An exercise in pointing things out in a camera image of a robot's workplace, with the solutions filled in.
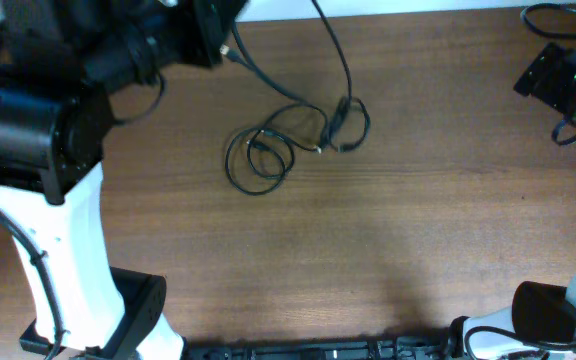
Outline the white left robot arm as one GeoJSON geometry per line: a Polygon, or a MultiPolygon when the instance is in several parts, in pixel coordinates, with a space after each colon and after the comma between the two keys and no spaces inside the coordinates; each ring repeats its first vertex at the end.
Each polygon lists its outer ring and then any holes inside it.
{"type": "Polygon", "coordinates": [[[100,216],[109,98],[164,67],[221,63],[240,1],[2,0],[0,223],[29,281],[23,350],[52,359],[179,359],[166,282],[109,265],[100,216]]]}

